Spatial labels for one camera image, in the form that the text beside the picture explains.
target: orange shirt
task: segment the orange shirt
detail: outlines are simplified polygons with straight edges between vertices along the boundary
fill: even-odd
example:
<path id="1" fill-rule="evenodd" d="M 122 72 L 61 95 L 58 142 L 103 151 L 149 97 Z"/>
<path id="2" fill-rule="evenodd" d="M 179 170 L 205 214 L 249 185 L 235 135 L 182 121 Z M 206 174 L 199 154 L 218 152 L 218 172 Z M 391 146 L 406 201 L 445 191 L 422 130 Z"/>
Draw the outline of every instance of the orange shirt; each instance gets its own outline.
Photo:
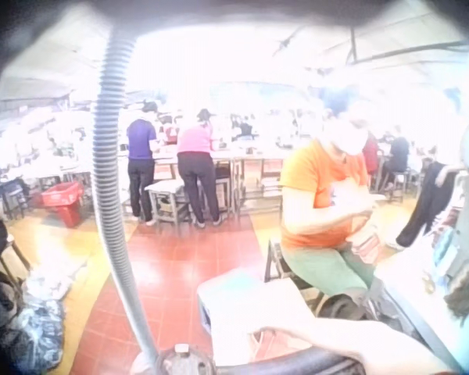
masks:
<path id="1" fill-rule="evenodd" d="M 345 162 L 334 161 L 319 141 L 312 141 L 285 160 L 280 185 L 314 193 L 314 208 L 335 205 L 348 190 L 367 184 L 367 168 L 363 154 L 346 156 Z M 297 235 L 281 228 L 281 244 L 285 248 L 335 247 L 352 233 L 352 220 L 325 232 Z"/>

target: ceiling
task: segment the ceiling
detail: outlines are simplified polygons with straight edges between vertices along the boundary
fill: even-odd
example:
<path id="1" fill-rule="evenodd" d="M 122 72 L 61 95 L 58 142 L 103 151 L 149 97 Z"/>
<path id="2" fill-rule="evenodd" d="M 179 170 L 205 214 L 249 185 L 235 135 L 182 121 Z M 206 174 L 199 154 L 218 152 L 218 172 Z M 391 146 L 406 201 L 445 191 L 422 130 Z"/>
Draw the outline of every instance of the ceiling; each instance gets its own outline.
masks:
<path id="1" fill-rule="evenodd" d="M 295 37 L 276 55 L 281 41 Z M 94 98 L 110 25 L 87 5 L 76 5 L 5 71 L 0 100 L 60 98 L 74 91 Z M 422 1 L 403 0 L 355 29 L 358 59 L 419 45 L 460 41 L 460 32 Z M 160 30 L 140 38 L 128 91 L 194 87 L 212 81 L 261 80 L 306 84 L 303 67 L 345 65 L 350 30 L 315 23 L 222 23 Z M 459 84 L 467 54 L 417 52 L 361 64 L 369 82 Z"/>

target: yellow floor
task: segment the yellow floor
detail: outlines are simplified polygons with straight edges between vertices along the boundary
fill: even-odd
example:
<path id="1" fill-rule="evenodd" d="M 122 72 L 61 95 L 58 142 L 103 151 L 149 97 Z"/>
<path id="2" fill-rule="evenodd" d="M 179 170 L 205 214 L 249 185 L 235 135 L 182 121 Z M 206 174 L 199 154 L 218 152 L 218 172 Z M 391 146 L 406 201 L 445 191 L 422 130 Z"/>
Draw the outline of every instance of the yellow floor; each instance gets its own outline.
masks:
<path id="1" fill-rule="evenodd" d="M 70 372 L 77 353 L 78 344 L 84 331 L 92 306 L 109 276 L 109 264 L 102 250 L 95 220 L 87 219 L 76 229 L 66 229 L 46 225 L 49 219 L 46 211 L 38 210 L 15 223 L 8 223 L 9 233 L 16 239 L 21 252 L 30 260 L 31 265 L 40 262 L 58 265 L 61 269 L 82 268 L 66 296 L 66 320 L 63 360 L 52 371 L 65 375 Z M 125 224 L 125 235 L 132 235 L 136 224 Z M 13 265 L 16 274 L 21 274 L 20 263 L 7 250 L 6 262 Z"/>
<path id="2" fill-rule="evenodd" d="M 395 236 L 404 226 L 413 210 L 415 201 L 406 200 L 402 205 L 383 205 L 375 213 L 381 226 L 383 238 Z M 47 212 L 37 210 L 25 219 L 9 223 L 11 233 L 23 254 L 32 266 L 40 262 L 58 265 L 61 270 L 68 267 L 82 268 L 66 297 L 65 345 L 63 360 L 54 374 L 68 374 L 77 352 L 77 347 L 88 320 L 91 308 L 101 291 L 102 285 L 109 276 L 109 264 L 98 237 L 97 227 L 93 218 L 85 220 L 77 229 L 66 229 L 49 223 L 52 219 Z M 266 255 L 267 242 L 279 236 L 279 216 L 276 213 L 251 215 L 252 225 L 256 232 L 260 249 Z M 126 238 L 132 235 L 135 223 L 126 223 Z M 382 258 L 393 253 L 385 249 Z M 6 261 L 12 264 L 15 273 L 21 275 L 20 263 L 8 249 Z"/>

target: green pants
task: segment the green pants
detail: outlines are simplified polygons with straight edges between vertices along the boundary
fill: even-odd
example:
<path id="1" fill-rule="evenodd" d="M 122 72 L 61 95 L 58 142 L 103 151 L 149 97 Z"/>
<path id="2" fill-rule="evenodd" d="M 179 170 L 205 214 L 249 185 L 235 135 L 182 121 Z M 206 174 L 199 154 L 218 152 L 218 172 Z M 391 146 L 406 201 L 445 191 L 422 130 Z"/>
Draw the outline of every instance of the green pants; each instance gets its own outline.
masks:
<path id="1" fill-rule="evenodd" d="M 282 248 L 281 253 L 297 276 L 329 296 L 368 289 L 374 277 L 375 266 L 363 263 L 350 249 Z"/>

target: black pants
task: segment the black pants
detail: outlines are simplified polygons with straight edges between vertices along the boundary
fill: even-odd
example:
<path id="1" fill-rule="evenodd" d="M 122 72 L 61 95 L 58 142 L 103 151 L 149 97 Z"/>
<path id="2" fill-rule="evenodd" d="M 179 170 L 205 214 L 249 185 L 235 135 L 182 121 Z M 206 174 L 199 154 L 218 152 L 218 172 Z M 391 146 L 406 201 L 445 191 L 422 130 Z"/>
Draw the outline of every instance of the black pants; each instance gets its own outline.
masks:
<path id="1" fill-rule="evenodd" d="M 403 168 L 400 165 L 396 165 L 396 163 L 392 162 L 392 160 L 388 160 L 383 166 L 382 166 L 382 179 L 381 182 L 384 183 L 384 179 L 387 175 L 388 179 L 386 181 L 386 184 L 394 184 L 394 173 L 401 173 L 405 172 L 406 166 Z"/>
<path id="2" fill-rule="evenodd" d="M 216 192 L 216 169 L 207 152 L 179 152 L 177 154 L 179 174 L 184 180 L 184 189 L 199 223 L 204 223 L 202 203 L 198 192 L 198 179 L 202 183 L 206 201 L 213 221 L 219 220 L 219 202 Z"/>
<path id="3" fill-rule="evenodd" d="M 446 176 L 445 183 L 441 187 L 437 187 L 435 185 L 436 177 L 443 167 L 444 165 L 440 162 L 434 162 L 429 166 L 415 210 L 408 224 L 396 239 L 398 245 L 406 248 L 410 247 L 424 225 L 424 233 L 429 232 L 436 216 L 450 202 L 456 173 L 449 173 Z"/>
<path id="4" fill-rule="evenodd" d="M 151 185 L 155 179 L 155 161 L 129 159 L 128 176 L 131 178 L 132 213 L 139 217 L 142 206 L 145 221 L 150 221 L 152 219 L 151 200 L 144 188 Z"/>

